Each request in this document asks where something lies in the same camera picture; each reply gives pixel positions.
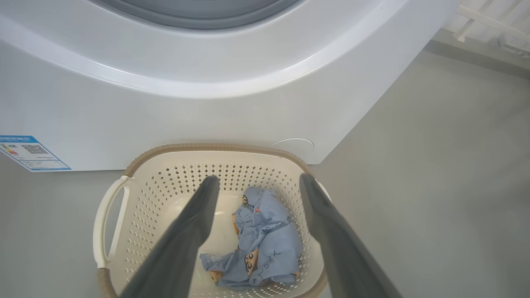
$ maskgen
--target white washing machine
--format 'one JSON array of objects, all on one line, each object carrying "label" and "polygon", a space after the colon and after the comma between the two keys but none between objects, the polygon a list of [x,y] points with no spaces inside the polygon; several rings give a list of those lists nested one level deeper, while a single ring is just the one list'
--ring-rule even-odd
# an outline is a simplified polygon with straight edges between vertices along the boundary
[{"label": "white washing machine", "polygon": [[188,142],[320,163],[459,2],[2,0],[0,135],[56,170]]}]

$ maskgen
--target laundry basket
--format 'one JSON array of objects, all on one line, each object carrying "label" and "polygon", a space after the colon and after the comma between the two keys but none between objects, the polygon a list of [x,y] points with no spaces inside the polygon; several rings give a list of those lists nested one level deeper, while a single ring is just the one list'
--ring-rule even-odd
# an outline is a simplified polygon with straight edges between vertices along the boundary
[{"label": "laundry basket", "polygon": [[[249,186],[274,190],[296,223],[303,244],[295,285],[272,284],[247,291],[217,287],[199,258],[189,297],[317,297],[328,283],[319,243],[307,230],[299,176],[309,172],[294,155],[267,148],[226,144],[179,144],[149,150],[135,159],[101,201],[94,223],[93,249],[105,298],[118,297],[167,227],[179,216],[203,179],[219,177],[220,192],[211,233],[199,253],[225,255],[237,248],[232,213]],[[124,195],[112,245],[105,252],[109,208]]]}]

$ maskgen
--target floor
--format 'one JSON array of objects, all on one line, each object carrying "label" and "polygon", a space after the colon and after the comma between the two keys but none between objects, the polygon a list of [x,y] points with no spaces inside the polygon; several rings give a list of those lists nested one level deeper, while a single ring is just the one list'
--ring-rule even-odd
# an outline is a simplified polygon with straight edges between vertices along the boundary
[{"label": "floor", "polygon": [[[311,167],[403,297],[528,297],[529,136],[528,81],[422,52]],[[100,297],[92,225],[121,172],[0,169],[2,296]]]}]

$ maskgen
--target crumpled blue cloth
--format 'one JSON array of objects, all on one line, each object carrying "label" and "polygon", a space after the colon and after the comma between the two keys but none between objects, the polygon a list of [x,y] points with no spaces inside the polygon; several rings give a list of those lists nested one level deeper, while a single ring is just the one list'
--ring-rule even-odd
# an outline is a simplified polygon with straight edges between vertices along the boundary
[{"label": "crumpled blue cloth", "polygon": [[[202,253],[200,259],[206,271],[223,276],[217,286],[245,290],[272,282],[292,285],[299,271],[298,258],[302,242],[296,224],[272,190],[249,187],[244,203],[235,215],[239,229],[238,249],[223,257]],[[258,249],[257,264],[248,276],[245,256]]]}]

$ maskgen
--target energy label sticker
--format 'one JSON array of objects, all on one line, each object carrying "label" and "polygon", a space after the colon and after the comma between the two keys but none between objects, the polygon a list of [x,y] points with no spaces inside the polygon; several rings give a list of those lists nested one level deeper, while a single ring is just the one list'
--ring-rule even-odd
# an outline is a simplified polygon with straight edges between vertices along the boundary
[{"label": "energy label sticker", "polygon": [[0,135],[0,150],[32,172],[71,170],[32,136]]}]

